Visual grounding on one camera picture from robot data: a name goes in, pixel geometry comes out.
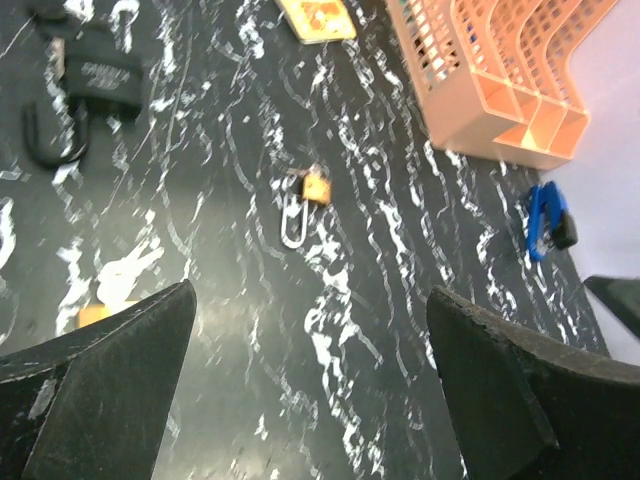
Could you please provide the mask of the small brass long-shackle padlock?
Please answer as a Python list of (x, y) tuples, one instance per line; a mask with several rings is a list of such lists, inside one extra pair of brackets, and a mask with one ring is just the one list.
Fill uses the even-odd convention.
[[(289, 249), (300, 248), (307, 237), (309, 210), (312, 204), (327, 207), (331, 203), (331, 180), (321, 164), (314, 163), (306, 169), (289, 169), (283, 180), (284, 197), (281, 208), (280, 238)], [(291, 200), (299, 206), (294, 216), (298, 220), (297, 238), (289, 236), (288, 222), (293, 216), (288, 212)]]

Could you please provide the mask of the blue stapler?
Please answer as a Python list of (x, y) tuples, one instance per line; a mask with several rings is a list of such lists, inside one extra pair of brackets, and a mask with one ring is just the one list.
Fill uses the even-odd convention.
[(532, 186), (528, 206), (526, 247), (533, 262), (541, 262), (549, 250), (567, 250), (578, 243), (575, 220), (555, 181)]

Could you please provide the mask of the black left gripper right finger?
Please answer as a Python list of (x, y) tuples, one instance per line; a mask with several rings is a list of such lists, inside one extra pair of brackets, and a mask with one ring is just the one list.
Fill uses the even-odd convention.
[(636, 479), (639, 369), (508, 322), (443, 288), (426, 321), (472, 479)]

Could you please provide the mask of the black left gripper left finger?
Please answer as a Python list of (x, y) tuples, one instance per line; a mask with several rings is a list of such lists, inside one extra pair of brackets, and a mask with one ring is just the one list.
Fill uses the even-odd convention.
[(196, 308), (183, 280), (2, 357), (2, 478), (151, 478)]

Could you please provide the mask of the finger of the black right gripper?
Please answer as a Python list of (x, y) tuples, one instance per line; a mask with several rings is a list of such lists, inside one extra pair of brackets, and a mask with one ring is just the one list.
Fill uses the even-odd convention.
[(593, 275), (584, 285), (636, 337), (639, 337), (640, 284), (638, 278)]

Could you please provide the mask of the orange plastic file organizer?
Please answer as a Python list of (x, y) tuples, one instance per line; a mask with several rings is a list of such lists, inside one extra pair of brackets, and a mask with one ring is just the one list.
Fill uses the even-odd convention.
[(590, 122), (569, 63), (612, 1), (389, 1), (433, 148), (553, 170)]

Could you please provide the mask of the black padlock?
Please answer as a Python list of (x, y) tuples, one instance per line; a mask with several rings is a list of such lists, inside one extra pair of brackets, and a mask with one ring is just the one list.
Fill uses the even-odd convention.
[(86, 155), (93, 117), (137, 119), (143, 109), (144, 70), (139, 55), (116, 47), (107, 23), (97, 19), (83, 22), (62, 1), (28, 1), (26, 8), (55, 52), (55, 73), (66, 93), (73, 137), (66, 153), (42, 148), (36, 104), (29, 102), (22, 110), (24, 145), (34, 163), (56, 169)]

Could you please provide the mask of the silver round-headed key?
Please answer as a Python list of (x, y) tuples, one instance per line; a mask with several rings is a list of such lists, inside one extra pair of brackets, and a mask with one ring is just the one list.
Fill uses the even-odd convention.
[(106, 263), (97, 275), (97, 298), (104, 305), (113, 307), (124, 305), (132, 293), (142, 272), (159, 260), (164, 254), (163, 247), (152, 248), (149, 244), (137, 245), (128, 255)]

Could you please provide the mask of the orange card pack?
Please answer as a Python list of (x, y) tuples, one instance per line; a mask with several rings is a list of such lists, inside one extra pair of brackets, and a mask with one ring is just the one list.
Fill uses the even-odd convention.
[(276, 0), (289, 26), (303, 45), (356, 38), (356, 29), (342, 1)]

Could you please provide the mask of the large brass padlock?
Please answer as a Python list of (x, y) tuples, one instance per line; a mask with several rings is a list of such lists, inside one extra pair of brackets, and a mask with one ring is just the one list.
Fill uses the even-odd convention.
[(76, 315), (76, 327), (84, 328), (126, 310), (135, 304), (135, 301), (124, 301), (112, 304), (88, 305), (78, 311)]

